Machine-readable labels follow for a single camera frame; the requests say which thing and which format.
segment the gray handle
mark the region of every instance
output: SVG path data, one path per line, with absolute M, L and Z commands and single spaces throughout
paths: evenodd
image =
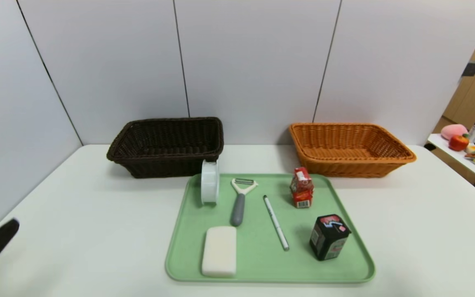
M 234 202 L 234 209 L 232 209 L 232 217 L 230 224 L 237 227 L 243 222 L 243 212 L 245 212 L 245 195 L 238 194 Z

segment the juice box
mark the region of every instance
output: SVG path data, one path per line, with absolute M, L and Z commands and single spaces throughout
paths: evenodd
M 311 207 L 313 203 L 313 180 L 305 167 L 294 169 L 291 182 L 292 201 L 296 208 Z

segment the white tape roll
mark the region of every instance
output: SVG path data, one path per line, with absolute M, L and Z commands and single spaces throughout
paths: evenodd
M 201 170 L 201 202 L 216 203 L 219 197 L 219 166 L 216 162 L 203 160 Z

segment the basket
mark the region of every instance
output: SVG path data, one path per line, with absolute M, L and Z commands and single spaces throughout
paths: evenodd
M 223 125 L 216 117 L 136 120 L 115 138 L 107 159 L 135 178 L 186 177 L 201 173 L 203 160 L 223 151 Z
M 390 132 L 374 124 L 298 123 L 289 129 L 309 173 L 383 177 L 417 159 Z

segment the green tray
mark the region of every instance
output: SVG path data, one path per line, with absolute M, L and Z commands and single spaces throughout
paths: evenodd
M 328 179 L 312 174 L 315 192 L 310 208 L 296 209 L 291 174 L 221 174 L 217 205 L 201 204 L 200 174 L 186 186 L 183 204 L 166 257 L 166 272 L 186 282 L 362 283 L 375 275 L 375 264 Z M 237 227 L 237 270 L 233 278 L 201 274 L 206 231 L 230 226 L 236 192 L 232 178 L 259 184 L 245 198 L 243 223 Z M 269 197 L 290 250 L 285 252 L 262 199 Z M 319 216 L 337 214 L 352 234 L 338 258 L 318 261 L 309 238 Z

